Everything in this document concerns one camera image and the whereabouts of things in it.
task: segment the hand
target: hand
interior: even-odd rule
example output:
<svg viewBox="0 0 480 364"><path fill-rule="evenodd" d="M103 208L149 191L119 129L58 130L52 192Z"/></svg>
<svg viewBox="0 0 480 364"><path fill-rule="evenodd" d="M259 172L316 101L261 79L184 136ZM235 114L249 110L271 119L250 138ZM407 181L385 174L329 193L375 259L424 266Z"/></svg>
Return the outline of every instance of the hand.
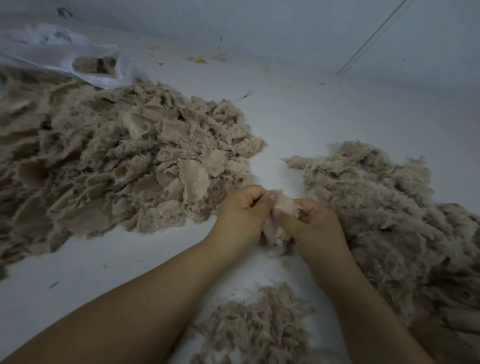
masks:
<svg viewBox="0 0 480 364"><path fill-rule="evenodd" d="M273 220L295 239L299 254L317 283L325 288L345 283L351 274L361 274L335 212L309 199L294 201L301 207L300 220L276 209Z"/></svg>
<svg viewBox="0 0 480 364"><path fill-rule="evenodd" d="M257 185L230 192L205 241L230 262L239 261L259 242L262 228L276 199L276 191L267 191Z"/></svg>

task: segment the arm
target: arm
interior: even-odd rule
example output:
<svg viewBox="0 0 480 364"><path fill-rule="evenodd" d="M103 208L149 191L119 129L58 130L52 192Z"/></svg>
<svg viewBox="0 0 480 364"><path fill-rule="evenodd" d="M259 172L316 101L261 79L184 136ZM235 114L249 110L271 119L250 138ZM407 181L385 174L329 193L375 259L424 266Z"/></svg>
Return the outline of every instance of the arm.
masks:
<svg viewBox="0 0 480 364"><path fill-rule="evenodd" d="M295 238L302 259L332 302L354 364L434 364L363 276L331 209L305 199L301 221L278 210L275 222Z"/></svg>
<svg viewBox="0 0 480 364"><path fill-rule="evenodd" d="M73 311L2 364L159 363L218 278L258 242L275 198L260 186L230 193L204 240Z"/></svg>

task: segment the white plastic bag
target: white plastic bag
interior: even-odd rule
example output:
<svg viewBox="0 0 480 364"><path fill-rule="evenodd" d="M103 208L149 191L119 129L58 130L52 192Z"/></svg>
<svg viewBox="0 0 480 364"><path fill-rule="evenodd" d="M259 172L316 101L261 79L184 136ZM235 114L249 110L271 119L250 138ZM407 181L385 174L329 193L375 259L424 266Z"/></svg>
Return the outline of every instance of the white plastic bag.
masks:
<svg viewBox="0 0 480 364"><path fill-rule="evenodd" d="M115 75L76 71L73 63L80 57L115 58ZM101 88L131 85L135 77L146 79L133 58L117 46L95 46L87 37L53 24L38 24L36 29L27 25L24 30L1 32L0 64L68 73Z"/></svg>

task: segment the white table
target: white table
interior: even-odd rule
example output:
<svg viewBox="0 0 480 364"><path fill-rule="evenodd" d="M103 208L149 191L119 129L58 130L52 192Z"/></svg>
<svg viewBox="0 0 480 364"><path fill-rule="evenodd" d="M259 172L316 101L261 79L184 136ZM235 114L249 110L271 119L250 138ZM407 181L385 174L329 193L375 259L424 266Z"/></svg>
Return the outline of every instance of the white table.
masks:
<svg viewBox="0 0 480 364"><path fill-rule="evenodd" d="M432 170L434 198L480 213L480 108L462 108L448 99L325 77L273 62L255 63L235 55L216 61L211 59L214 53L184 49L168 40L73 20L55 22L98 44L117 44L137 59L151 80L171 85L186 96L219 101L249 94L235 104L245 112L253 132L268 143L251 159L253 183L283 188L299 197L301 173L289 170L281 158L325 156L344 140L359 139L384 148L397 162L425 156ZM2 27L20 23L3 20ZM155 46L160 50L149 49ZM203 57L207 64L187 61L188 57ZM199 226L189 222L152 235L116 228L92 240L72 238L55 254L11 266L10 276L0 281L0 359L80 305L201 240L213 222L214 218ZM288 270L282 267L284 259ZM216 285L201 314L213 303L245 298L261 285L280 281L287 281L316 307L307 322L312 344L342 352L335 313L298 257L268 257L257 249ZM172 363L188 362L200 344L200 340L189 344Z"/></svg>

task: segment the person's left hand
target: person's left hand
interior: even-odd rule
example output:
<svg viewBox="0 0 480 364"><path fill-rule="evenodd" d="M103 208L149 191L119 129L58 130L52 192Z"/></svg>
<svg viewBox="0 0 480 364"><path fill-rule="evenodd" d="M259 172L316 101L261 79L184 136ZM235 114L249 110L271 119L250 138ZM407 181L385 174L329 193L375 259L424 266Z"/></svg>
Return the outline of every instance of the person's left hand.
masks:
<svg viewBox="0 0 480 364"><path fill-rule="evenodd" d="M230 192L222 203L215 225L205 241L232 263L242 259L260 240L277 192L250 185Z"/></svg>

